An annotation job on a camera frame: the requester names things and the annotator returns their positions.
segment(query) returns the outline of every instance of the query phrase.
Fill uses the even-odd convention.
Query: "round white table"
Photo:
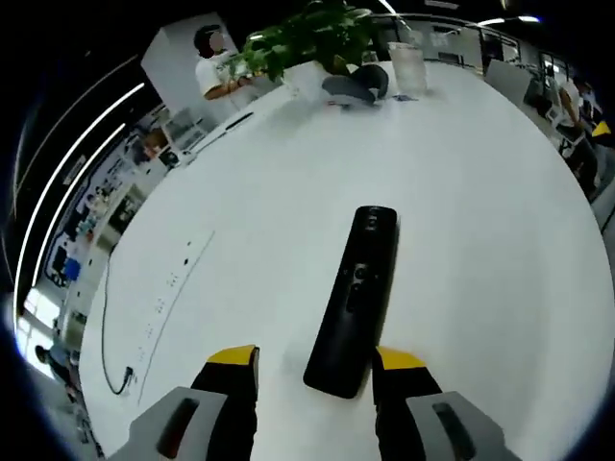
[[[428,73],[428,96],[376,109],[310,108],[276,89],[148,198],[112,257],[105,333],[116,386],[126,366],[143,356],[146,366],[125,395],[111,394],[104,280],[82,349],[86,403],[107,454],[210,355],[256,344],[253,460],[380,459],[371,383],[341,400],[302,382],[363,205],[401,219],[381,344],[426,361],[523,459],[559,459],[576,442],[613,358],[596,220],[549,139],[504,96],[454,66],[429,63]],[[165,286],[197,240],[207,248],[181,289]],[[153,306],[174,289],[144,346]]]

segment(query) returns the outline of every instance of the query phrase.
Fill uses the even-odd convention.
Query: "black remote control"
[[[355,213],[304,373],[307,386],[344,399],[357,394],[376,347],[393,275],[397,234],[395,210],[362,206]]]

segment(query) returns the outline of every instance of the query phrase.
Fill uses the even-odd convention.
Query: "black cable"
[[[126,367],[126,371],[124,372],[124,381],[122,382],[122,386],[119,388],[118,391],[116,391],[115,389],[113,389],[113,386],[111,384],[111,381],[109,380],[109,374],[107,373],[107,364],[105,363],[105,317],[107,316],[107,297],[108,297],[108,289],[109,289],[109,277],[111,275],[111,256],[113,255],[113,250],[111,250],[111,252],[109,253],[109,260],[107,261],[107,276],[105,277],[105,287],[104,287],[104,291],[103,294],[105,296],[105,300],[103,303],[103,320],[102,320],[102,325],[101,325],[101,336],[100,336],[100,354],[101,357],[103,359],[103,373],[105,375],[105,380],[107,381],[107,385],[109,386],[109,388],[111,389],[111,391],[116,395],[119,396],[122,392],[124,392],[124,389],[126,388],[126,386],[128,385],[128,383],[131,380],[131,377],[133,377],[135,371],[131,368],[131,367]]]

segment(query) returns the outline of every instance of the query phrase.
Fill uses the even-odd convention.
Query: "green leaves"
[[[312,60],[331,73],[346,73],[347,63],[361,64],[373,28],[370,14],[342,1],[309,2],[279,26],[251,34],[243,51],[228,63],[231,75],[238,61],[274,81],[286,68]]]

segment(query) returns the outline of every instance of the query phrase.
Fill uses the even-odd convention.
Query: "potted plant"
[[[347,74],[361,65],[373,30],[371,12],[337,1],[312,1],[282,24],[248,36],[241,53],[229,62],[231,74],[245,62],[255,75],[282,78],[308,99],[329,74]]]

